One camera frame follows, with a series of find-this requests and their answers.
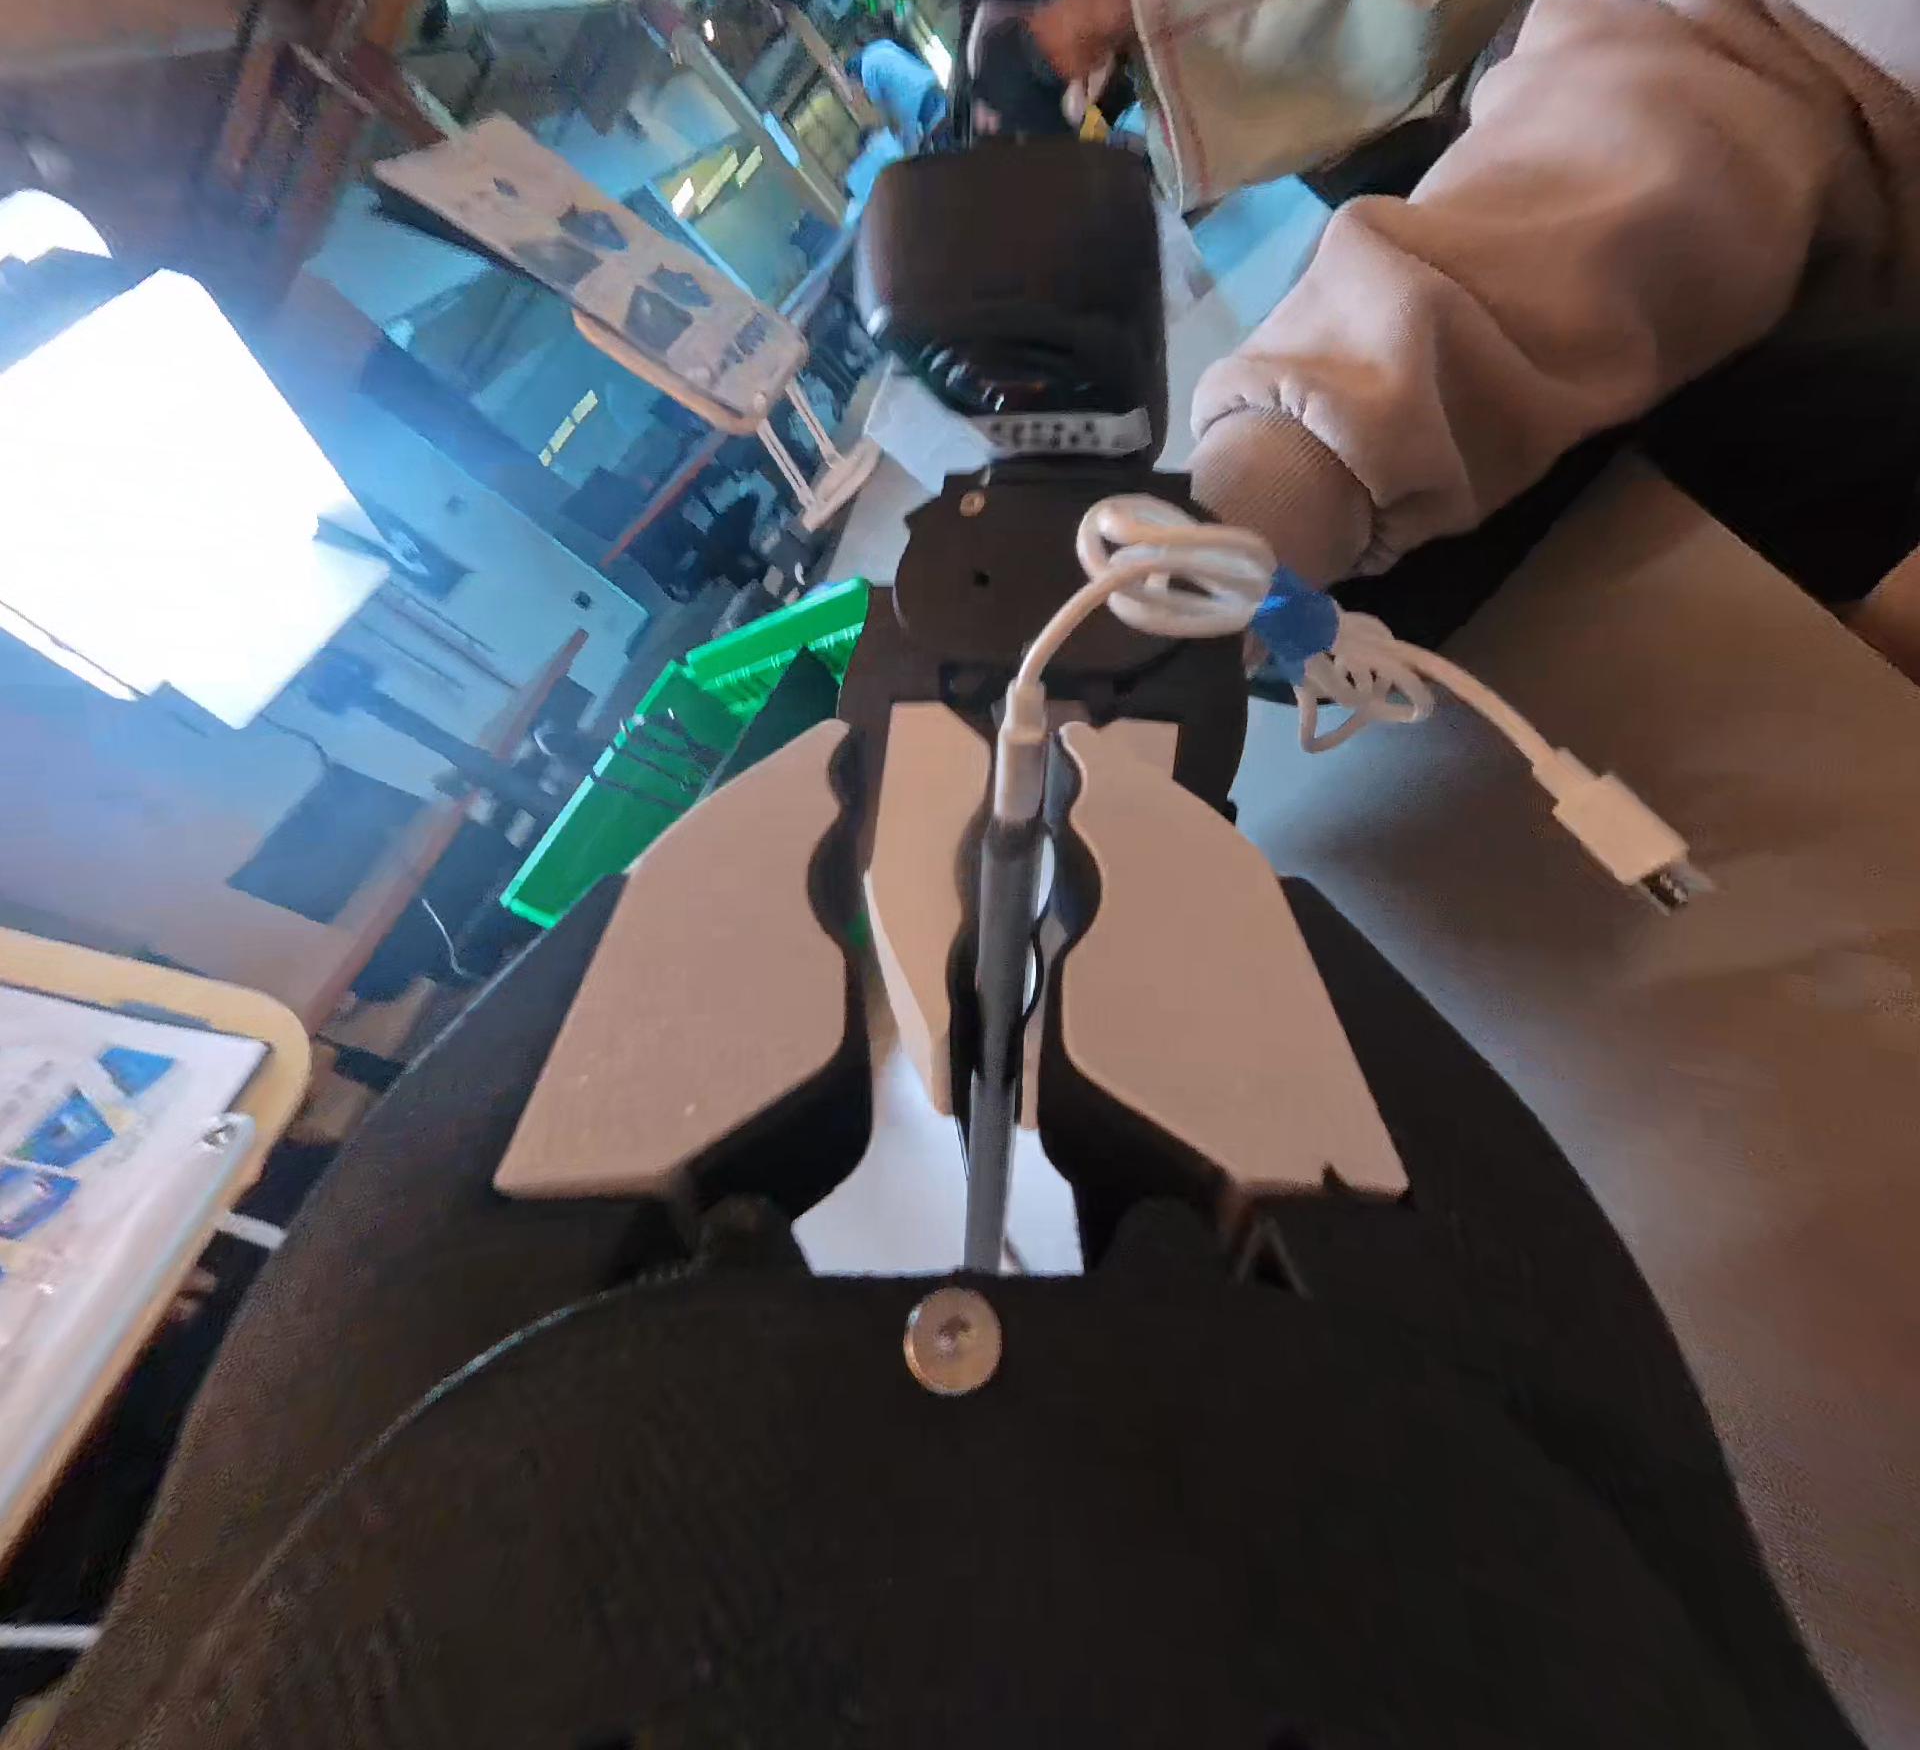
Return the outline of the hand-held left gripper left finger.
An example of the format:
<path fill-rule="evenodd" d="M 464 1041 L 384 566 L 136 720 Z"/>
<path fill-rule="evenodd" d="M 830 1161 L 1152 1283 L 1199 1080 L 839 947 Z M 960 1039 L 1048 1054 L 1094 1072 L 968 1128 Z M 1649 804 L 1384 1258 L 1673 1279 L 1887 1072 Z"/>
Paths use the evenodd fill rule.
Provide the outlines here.
<path fill-rule="evenodd" d="M 493 1170 L 515 1201 L 818 1204 L 870 1140 L 839 757 L 811 725 L 625 871 Z"/>

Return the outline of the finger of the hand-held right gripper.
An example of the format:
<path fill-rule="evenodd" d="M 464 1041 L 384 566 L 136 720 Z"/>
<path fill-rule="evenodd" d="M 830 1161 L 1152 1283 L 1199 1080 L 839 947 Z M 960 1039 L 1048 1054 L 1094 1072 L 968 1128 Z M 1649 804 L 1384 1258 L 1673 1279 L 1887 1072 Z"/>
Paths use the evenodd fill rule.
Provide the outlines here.
<path fill-rule="evenodd" d="M 961 850 L 989 771 L 989 743 L 947 706 L 893 706 L 862 898 L 900 1049 L 945 1116 L 954 1115 L 949 964 L 968 918 Z"/>

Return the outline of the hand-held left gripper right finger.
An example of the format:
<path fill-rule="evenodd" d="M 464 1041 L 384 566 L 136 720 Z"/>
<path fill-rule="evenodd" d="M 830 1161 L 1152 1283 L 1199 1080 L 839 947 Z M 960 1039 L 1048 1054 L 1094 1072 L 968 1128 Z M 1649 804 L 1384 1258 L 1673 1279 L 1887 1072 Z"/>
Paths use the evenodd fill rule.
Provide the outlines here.
<path fill-rule="evenodd" d="M 1075 900 L 1042 1041 L 1042 1152 L 1080 1208 L 1254 1208 L 1408 1170 L 1261 850 L 1113 732 L 1061 732 Z"/>

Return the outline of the grey usb hub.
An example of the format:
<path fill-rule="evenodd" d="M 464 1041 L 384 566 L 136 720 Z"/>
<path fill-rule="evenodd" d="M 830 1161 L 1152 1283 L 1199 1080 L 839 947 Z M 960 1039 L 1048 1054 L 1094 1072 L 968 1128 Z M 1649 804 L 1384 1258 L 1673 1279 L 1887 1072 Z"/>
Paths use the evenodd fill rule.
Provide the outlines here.
<path fill-rule="evenodd" d="M 965 1116 L 964 1268 L 1001 1264 L 1020 1120 L 1026 969 L 1039 918 L 1047 825 L 994 816 L 980 839 L 974 905 L 974 1039 Z"/>

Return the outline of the green plastic bin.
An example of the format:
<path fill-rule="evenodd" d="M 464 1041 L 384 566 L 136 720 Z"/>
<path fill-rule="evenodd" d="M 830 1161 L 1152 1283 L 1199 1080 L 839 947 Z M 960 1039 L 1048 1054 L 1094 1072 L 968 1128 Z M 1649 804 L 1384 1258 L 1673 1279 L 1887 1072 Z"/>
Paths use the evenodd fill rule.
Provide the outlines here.
<path fill-rule="evenodd" d="M 505 884 L 500 907 L 549 927 L 601 877 L 626 870 L 703 799 L 796 652 L 814 653 L 842 683 L 867 601 L 864 578 L 817 587 L 672 659 Z"/>

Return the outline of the person's right forearm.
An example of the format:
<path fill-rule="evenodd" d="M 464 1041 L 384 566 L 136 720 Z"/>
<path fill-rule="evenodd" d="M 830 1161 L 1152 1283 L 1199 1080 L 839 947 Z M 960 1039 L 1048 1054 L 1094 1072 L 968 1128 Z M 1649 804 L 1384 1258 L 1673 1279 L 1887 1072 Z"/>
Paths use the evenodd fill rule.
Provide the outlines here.
<path fill-rule="evenodd" d="M 1779 330 L 1915 330 L 1918 0 L 1535 0 L 1405 202 L 1194 397 L 1218 520 L 1326 585 Z"/>

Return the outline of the black bin divider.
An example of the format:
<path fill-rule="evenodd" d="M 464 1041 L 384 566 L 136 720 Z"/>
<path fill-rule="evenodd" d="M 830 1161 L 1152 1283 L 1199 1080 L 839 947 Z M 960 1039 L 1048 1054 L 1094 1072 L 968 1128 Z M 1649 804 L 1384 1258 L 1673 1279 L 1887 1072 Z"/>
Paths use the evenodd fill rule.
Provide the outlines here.
<path fill-rule="evenodd" d="M 722 757 L 703 786 L 703 799 L 716 795 L 755 764 L 778 755 L 805 732 L 837 718 L 839 680 L 829 663 L 814 653 L 796 652 L 774 683 L 765 701 L 749 715 L 744 729 Z"/>

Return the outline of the white phone booth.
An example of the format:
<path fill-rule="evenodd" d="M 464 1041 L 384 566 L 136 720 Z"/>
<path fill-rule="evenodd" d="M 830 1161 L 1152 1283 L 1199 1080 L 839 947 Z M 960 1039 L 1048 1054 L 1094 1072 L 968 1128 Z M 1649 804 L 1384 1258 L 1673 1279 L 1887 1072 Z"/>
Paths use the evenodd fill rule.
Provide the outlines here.
<path fill-rule="evenodd" d="M 335 640 L 376 688 L 475 738 L 573 643 L 566 680 L 607 703 L 643 604 L 402 427 L 351 433 L 333 460 L 393 566 Z"/>

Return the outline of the bright light panel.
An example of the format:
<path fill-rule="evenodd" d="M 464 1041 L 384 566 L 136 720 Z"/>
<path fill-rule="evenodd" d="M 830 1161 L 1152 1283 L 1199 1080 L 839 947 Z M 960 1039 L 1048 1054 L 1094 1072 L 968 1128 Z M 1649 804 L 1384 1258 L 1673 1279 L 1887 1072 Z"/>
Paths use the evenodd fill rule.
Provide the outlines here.
<path fill-rule="evenodd" d="M 390 578 L 204 287 L 155 273 L 2 375 L 3 628 L 94 688 L 247 727 Z"/>

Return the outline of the black textured pad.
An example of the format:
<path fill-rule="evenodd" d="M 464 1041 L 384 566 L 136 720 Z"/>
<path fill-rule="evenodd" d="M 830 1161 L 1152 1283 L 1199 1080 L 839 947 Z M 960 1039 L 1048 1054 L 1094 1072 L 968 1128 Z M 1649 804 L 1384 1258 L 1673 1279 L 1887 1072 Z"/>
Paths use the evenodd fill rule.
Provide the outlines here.
<path fill-rule="evenodd" d="M 1756 556 L 1848 608 L 1918 542 L 1918 323 L 1780 329 L 1670 394 L 1633 444 Z"/>

